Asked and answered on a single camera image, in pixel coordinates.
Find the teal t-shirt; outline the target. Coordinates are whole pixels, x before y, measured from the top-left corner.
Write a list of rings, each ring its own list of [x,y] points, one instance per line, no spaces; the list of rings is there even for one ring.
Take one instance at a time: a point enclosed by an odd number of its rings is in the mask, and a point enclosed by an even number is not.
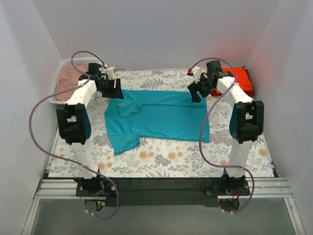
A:
[[[116,155],[140,144],[141,137],[177,141],[210,141],[206,99],[192,102],[188,92],[123,90],[104,113],[108,138]]]

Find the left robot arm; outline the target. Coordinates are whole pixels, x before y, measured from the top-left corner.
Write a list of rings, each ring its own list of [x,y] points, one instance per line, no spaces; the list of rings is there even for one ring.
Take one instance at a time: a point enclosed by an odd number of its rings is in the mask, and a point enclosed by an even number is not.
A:
[[[98,167],[91,156],[91,124],[87,106],[96,92],[104,98],[119,98],[124,96],[121,91],[121,81],[115,78],[115,67],[104,68],[98,63],[90,63],[88,71],[78,80],[78,86],[65,104],[56,108],[59,135],[70,146],[74,160],[81,164],[80,179],[82,190],[91,195],[101,195],[104,184],[96,175]]]

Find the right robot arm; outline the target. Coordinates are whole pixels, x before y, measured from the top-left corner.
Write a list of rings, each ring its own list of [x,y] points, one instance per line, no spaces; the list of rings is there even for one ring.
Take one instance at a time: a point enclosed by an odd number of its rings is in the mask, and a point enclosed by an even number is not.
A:
[[[208,58],[206,72],[202,72],[197,64],[188,69],[188,76],[194,81],[188,86],[193,102],[199,103],[213,90],[218,90],[232,107],[229,132],[232,137],[230,159],[220,178],[214,178],[204,183],[209,196],[239,195],[243,192],[251,195],[246,174],[248,155],[253,143],[263,132],[264,104],[248,96],[237,82],[239,76],[235,68],[224,71],[217,58]]]

